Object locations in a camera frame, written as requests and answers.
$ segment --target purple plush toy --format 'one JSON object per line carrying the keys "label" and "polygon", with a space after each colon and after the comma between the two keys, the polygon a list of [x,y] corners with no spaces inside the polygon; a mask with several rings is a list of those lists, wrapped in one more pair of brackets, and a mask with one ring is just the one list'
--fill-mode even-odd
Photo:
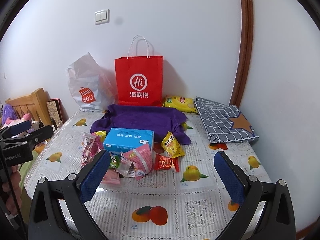
{"label": "purple plush toy", "polygon": [[4,125],[5,120],[10,117],[10,120],[16,120],[18,119],[16,112],[14,111],[13,107],[6,104],[4,105],[3,111],[2,111],[2,124]]}

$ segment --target yellow snack package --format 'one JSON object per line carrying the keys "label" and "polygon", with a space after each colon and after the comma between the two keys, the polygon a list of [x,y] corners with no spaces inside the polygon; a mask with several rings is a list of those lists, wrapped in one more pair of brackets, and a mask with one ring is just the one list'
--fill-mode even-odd
{"label": "yellow snack package", "polygon": [[177,139],[173,136],[172,132],[167,133],[161,143],[161,146],[167,151],[170,158],[176,158],[186,154]]}
{"label": "yellow snack package", "polygon": [[107,132],[106,131],[97,131],[93,133],[94,135],[98,135],[100,136],[100,142],[104,142],[106,136],[107,136]]}
{"label": "yellow snack package", "polygon": [[166,96],[162,104],[164,107],[174,107],[181,112],[196,113],[192,98]]}

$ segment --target silver screw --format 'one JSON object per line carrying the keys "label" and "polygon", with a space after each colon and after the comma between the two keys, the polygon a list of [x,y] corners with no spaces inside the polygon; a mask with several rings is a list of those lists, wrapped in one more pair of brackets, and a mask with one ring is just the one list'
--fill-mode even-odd
{"label": "silver screw", "polygon": [[74,180],[76,178],[76,175],[74,173],[71,173],[68,175],[68,180]]}
{"label": "silver screw", "polygon": [[41,177],[40,179],[39,179],[39,183],[44,183],[45,182],[45,177]]}
{"label": "silver screw", "polygon": [[279,184],[280,184],[281,186],[285,186],[285,181],[284,181],[283,179],[280,179],[280,180],[279,180]]}
{"label": "silver screw", "polygon": [[256,177],[256,176],[254,176],[254,175],[250,175],[250,176],[249,176],[249,180],[251,180],[251,181],[255,182],[255,181],[257,181],[258,179],[257,179],[257,177]]}

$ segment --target folded gray plaid cloth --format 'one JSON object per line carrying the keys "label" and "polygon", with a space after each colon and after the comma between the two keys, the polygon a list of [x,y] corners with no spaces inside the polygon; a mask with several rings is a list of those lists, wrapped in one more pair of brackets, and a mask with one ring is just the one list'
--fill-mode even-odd
{"label": "folded gray plaid cloth", "polygon": [[196,97],[195,106],[211,143],[251,142],[259,136],[236,106]]}

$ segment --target white circular logo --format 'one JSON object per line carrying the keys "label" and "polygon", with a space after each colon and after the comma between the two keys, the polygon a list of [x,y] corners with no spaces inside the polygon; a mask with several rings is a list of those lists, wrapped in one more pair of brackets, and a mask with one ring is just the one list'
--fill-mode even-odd
{"label": "white circular logo", "polygon": [[130,78],[130,85],[134,90],[142,91],[147,87],[148,81],[144,75],[134,74]]}

